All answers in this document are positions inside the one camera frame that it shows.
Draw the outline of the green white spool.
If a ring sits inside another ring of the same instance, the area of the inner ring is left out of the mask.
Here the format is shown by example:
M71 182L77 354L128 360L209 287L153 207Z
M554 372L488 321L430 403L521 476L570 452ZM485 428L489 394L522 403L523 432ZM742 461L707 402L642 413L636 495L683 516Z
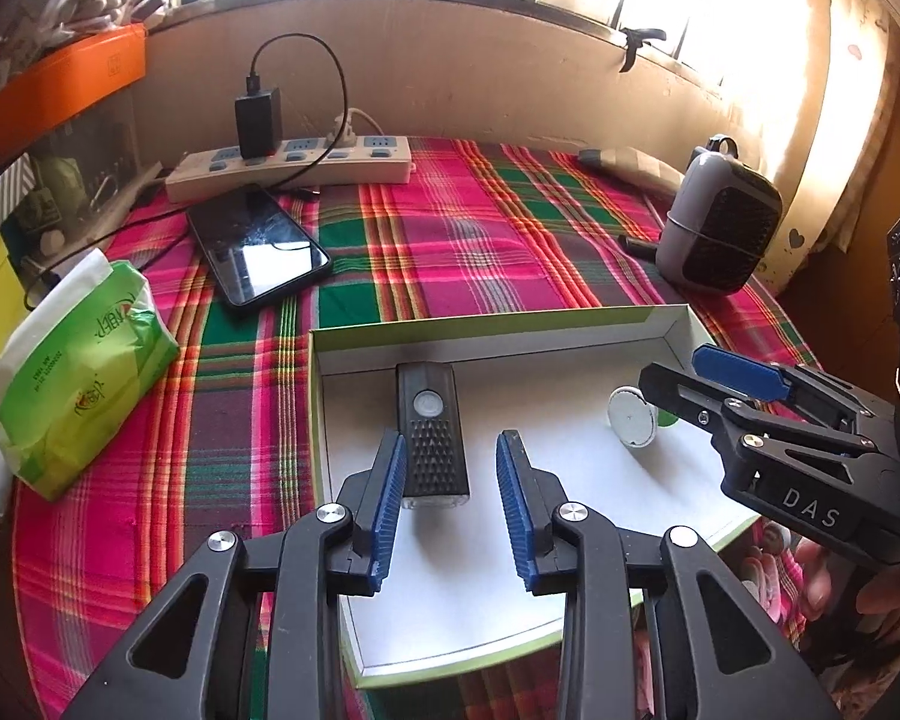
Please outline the green white spool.
M615 388L606 403L606 419L619 442L631 450L647 449L656 434L674 426L678 418L647 400L639 387Z

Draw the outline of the pink clip camera gadget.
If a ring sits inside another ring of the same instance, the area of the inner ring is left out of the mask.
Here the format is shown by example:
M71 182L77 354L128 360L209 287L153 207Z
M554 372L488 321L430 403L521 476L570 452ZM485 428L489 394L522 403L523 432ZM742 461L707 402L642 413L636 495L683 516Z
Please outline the pink clip camera gadget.
M784 525L759 518L749 530L749 548L738 571L743 587L792 644L802 639L806 628L805 574L795 557L798 541Z

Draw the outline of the black rectangular bike light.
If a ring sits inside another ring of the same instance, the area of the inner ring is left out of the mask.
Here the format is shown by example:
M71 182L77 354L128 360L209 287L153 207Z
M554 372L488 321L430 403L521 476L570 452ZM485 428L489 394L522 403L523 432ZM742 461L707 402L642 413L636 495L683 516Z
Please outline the black rectangular bike light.
M403 504L408 509L464 504L470 480L453 367L398 364L397 418L408 450Z

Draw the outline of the wooden cabinet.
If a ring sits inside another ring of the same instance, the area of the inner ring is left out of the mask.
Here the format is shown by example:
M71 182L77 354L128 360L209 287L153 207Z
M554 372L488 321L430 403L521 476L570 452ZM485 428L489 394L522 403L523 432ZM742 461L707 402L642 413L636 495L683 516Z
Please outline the wooden cabinet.
M850 247L811 255L779 299L825 371L887 400L894 395L899 333L886 232L899 216L900 75L888 133L866 184Z

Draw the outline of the grey portable heater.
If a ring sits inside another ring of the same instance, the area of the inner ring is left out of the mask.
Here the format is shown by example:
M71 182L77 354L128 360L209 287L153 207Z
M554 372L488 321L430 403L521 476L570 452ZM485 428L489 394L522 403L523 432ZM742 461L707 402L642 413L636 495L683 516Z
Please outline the grey portable heater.
M782 195L728 135L696 146L656 244L671 284L733 294L749 281L784 213Z

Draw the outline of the plaid tablecloth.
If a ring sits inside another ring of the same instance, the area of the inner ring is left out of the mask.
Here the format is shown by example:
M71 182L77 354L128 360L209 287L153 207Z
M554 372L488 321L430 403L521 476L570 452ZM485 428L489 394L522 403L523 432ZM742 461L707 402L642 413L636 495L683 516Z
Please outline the plaid tablecloth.
M413 160L408 184L292 202L333 273L249 316L215 297L167 200L116 236L110 255L144 270L180 351L67 493L16 497L14 601L40 717L63 713L201 539L267 535L312 509L315 328L676 301L617 247L658 229L635 188L520 146L419 138Z

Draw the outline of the green white cardboard box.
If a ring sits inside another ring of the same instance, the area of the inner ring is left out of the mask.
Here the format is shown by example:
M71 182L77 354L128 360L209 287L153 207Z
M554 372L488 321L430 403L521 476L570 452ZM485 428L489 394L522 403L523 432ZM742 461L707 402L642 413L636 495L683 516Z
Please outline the green white cardboard box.
M660 361L688 367L709 332L687 305L453 317L312 333L310 440L317 499L362 472L397 422L397 369L447 362L455 372L470 495L401 514L390 574L341 611L357 688L447 678L555 644L564 603L530 595L515 572L496 479L497 436L521 435L530 460L573 500L628 530L673 525L723 548L752 513L720 489L722 463L701 429L677 422L644 449L622 444L608 398Z

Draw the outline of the beige tool on table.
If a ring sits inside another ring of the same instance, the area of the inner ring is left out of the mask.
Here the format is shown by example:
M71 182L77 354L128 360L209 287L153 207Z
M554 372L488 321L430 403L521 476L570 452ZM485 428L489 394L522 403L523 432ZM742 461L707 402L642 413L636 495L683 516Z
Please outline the beige tool on table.
M605 172L635 187L660 192L676 192L685 178L683 172L632 146L581 149L577 159L582 166Z

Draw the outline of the heart pattern curtain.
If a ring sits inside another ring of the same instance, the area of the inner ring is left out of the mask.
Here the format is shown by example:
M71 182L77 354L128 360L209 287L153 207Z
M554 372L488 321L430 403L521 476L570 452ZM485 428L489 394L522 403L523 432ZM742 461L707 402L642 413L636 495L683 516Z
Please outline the heart pattern curtain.
M899 86L889 0L806 0L806 9L802 25L784 28L806 50L803 91L774 171L784 214L756 268L775 296L811 255L850 247Z

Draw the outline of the green tissue pack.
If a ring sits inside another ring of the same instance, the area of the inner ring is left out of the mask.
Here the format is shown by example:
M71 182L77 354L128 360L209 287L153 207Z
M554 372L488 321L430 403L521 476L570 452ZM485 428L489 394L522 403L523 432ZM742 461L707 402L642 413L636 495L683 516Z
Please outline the green tissue pack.
M2 463L43 499L59 499L176 356L148 278L91 250L1 351Z

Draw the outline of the black window latch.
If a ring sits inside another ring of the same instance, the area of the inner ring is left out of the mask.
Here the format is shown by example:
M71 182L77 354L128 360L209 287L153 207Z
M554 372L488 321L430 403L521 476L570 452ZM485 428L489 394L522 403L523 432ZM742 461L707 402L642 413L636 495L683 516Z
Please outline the black window latch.
M624 34L624 60L619 73L628 73L637 60L637 52L649 41L665 41L668 34L660 28L622 28Z

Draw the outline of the black smartphone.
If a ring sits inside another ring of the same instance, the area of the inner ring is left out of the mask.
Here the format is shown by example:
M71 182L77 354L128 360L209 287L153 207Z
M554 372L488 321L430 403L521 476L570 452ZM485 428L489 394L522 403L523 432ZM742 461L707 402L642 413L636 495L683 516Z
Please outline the black smartphone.
M331 275L331 255L262 188L240 187L188 208L188 227L217 291L250 312Z

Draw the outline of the white power strip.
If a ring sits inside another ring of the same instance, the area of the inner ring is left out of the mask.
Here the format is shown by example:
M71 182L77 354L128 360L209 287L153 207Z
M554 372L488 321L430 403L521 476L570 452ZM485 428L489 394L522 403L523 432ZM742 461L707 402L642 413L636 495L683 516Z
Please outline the white power strip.
M408 138L362 135L354 146L326 151L325 138L290 138L264 158L244 160L237 146L190 153L165 179L173 203L191 203L244 185L408 184L413 172Z

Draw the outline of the white plug in strip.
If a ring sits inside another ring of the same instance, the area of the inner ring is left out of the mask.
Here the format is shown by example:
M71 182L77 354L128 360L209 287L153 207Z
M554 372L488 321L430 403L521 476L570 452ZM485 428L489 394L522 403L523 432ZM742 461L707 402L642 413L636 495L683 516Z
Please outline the white plug in strip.
M365 112L360 107L350 107L344 114L338 115L334 119L333 132L329 134L329 139L338 148L352 148L357 145L357 132L354 130L354 122L359 121L370 127L370 132L383 135L385 130L379 122L375 121L372 115Z

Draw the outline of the black charger plug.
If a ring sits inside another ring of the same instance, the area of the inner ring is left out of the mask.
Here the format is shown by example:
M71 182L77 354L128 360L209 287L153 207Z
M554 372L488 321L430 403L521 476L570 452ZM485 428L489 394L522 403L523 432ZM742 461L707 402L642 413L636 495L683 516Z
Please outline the black charger plug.
M281 94L277 89L235 99L238 149L245 161L276 153L283 141Z

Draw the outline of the orange box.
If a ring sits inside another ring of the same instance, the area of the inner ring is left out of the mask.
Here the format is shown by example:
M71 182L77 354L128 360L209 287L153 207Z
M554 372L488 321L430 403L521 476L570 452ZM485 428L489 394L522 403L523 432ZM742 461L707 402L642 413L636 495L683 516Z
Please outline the orange box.
M142 25L80 39L27 68L0 91L0 166L110 94L146 76Z

